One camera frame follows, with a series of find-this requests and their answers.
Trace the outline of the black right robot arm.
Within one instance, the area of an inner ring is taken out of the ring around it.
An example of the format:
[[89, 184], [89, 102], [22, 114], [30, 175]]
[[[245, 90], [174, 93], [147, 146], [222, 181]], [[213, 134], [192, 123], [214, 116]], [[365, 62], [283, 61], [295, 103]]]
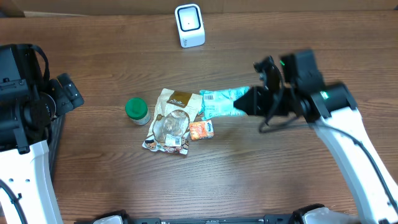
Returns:
[[280, 215], [285, 223], [397, 223], [397, 183], [365, 130], [358, 104], [342, 82], [327, 85], [311, 49], [255, 63], [262, 86], [234, 101], [249, 116], [262, 116], [260, 133], [293, 128], [304, 118], [328, 148], [353, 196], [358, 214], [315, 203]]

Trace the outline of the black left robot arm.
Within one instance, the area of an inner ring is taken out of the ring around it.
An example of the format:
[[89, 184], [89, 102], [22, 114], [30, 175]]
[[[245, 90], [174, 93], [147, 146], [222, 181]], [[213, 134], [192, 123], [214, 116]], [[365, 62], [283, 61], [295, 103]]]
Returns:
[[1, 208], [8, 223], [62, 223], [50, 175], [52, 122], [84, 104], [69, 74], [50, 78], [37, 45], [1, 46]]

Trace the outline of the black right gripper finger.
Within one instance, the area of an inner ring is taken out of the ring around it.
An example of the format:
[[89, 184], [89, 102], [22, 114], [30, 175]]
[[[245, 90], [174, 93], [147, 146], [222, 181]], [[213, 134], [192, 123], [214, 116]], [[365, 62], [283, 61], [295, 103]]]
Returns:
[[244, 103], [263, 103], [266, 101], [266, 89], [261, 86], [253, 86], [239, 98], [239, 101]]
[[233, 106], [248, 116], [264, 116], [262, 107], [252, 100], [238, 99], [234, 101]]

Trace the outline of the orange Kleenex tissue pack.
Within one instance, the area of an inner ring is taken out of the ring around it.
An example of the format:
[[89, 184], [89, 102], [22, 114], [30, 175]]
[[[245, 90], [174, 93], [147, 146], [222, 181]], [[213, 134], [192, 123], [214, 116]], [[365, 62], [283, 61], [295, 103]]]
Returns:
[[190, 123], [189, 130], [192, 141], [208, 139], [214, 136], [214, 129], [211, 120]]

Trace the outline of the brown snack packet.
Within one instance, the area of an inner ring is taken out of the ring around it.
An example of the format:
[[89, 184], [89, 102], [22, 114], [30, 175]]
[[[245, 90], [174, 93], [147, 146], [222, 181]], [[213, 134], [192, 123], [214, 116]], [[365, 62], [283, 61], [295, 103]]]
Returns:
[[152, 152], [188, 154], [189, 124], [201, 111], [202, 101], [201, 95], [164, 88], [157, 99], [143, 148]]

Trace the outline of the green wet wipes pack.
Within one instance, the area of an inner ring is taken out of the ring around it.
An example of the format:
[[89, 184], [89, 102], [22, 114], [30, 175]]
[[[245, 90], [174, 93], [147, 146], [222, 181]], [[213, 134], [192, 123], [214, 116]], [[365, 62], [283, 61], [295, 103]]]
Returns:
[[203, 97], [200, 114], [202, 120], [208, 120], [220, 116], [246, 116], [242, 110], [234, 107], [234, 102], [245, 95], [250, 86], [241, 86], [225, 90], [200, 90]]

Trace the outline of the green lidded jar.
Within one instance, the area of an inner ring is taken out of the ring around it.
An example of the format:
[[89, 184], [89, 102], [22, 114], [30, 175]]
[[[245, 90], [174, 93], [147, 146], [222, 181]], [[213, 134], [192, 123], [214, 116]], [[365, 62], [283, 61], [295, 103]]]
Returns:
[[145, 125], [150, 120], [150, 111], [142, 98], [131, 98], [125, 105], [127, 116], [137, 125]]

